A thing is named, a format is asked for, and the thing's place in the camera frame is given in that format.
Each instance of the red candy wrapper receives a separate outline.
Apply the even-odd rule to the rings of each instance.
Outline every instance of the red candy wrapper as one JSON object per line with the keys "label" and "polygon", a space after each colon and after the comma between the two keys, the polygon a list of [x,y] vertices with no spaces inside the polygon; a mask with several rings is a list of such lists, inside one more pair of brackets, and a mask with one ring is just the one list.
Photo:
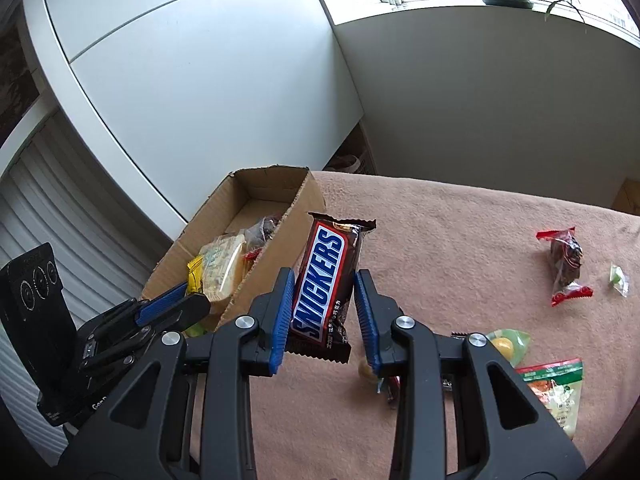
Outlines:
{"label": "red candy wrapper", "polygon": [[538,240],[551,242],[550,262],[556,279],[551,297],[551,306],[571,298],[589,298],[593,295],[590,286],[578,283],[582,265],[582,248],[575,239],[575,227],[563,231],[540,231]]}

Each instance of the yellow snack packet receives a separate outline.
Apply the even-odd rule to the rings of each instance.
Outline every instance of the yellow snack packet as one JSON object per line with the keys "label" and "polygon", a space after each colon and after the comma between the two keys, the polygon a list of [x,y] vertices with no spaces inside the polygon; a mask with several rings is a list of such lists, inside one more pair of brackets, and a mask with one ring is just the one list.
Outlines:
{"label": "yellow snack packet", "polygon": [[187,263],[187,294],[202,292],[202,254]]}

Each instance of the metal screw head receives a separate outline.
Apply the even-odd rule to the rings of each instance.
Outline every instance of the metal screw head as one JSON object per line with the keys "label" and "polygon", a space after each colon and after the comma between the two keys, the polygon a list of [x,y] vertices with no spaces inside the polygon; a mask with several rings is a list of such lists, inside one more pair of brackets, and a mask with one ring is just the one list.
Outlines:
{"label": "metal screw head", "polygon": [[255,319],[251,316],[240,316],[236,319],[236,326],[238,328],[251,328],[255,323]]}
{"label": "metal screw head", "polygon": [[162,336],[162,343],[167,346],[177,345],[180,342],[180,334],[177,332],[167,332]]}
{"label": "metal screw head", "polygon": [[396,318],[396,325],[400,328],[413,328],[415,326],[415,321],[413,317],[400,316]]}
{"label": "metal screw head", "polygon": [[486,345],[486,338],[484,337],[484,335],[476,332],[469,336],[469,342],[473,346],[484,346]]}

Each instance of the cardboard box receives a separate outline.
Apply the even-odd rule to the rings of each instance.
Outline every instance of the cardboard box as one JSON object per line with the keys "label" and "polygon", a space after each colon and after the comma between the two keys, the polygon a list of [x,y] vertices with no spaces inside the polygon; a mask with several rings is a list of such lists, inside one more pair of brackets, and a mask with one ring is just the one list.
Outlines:
{"label": "cardboard box", "polygon": [[271,166],[230,173],[156,265],[142,298],[154,298],[185,282],[187,262],[215,237],[251,227],[263,216],[282,214],[273,237],[226,309],[212,312],[201,324],[213,330],[246,314],[256,296],[271,291],[280,267],[293,267],[304,250],[312,222],[307,213],[324,209],[324,197],[308,168]]}

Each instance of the yellow candy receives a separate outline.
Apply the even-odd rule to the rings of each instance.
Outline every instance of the yellow candy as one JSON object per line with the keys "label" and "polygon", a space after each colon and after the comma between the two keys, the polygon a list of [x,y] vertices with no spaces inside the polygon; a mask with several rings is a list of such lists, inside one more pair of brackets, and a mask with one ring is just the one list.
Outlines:
{"label": "yellow candy", "polygon": [[358,364],[358,373],[360,377],[362,377],[367,382],[372,384],[378,383],[378,378],[374,375],[373,370],[369,366],[369,363],[367,363],[366,359],[361,359],[360,363]]}
{"label": "yellow candy", "polygon": [[502,357],[507,359],[507,361],[511,361],[513,359],[513,343],[510,339],[505,337],[497,337],[491,341],[494,346],[498,349],[498,352],[502,354]]}

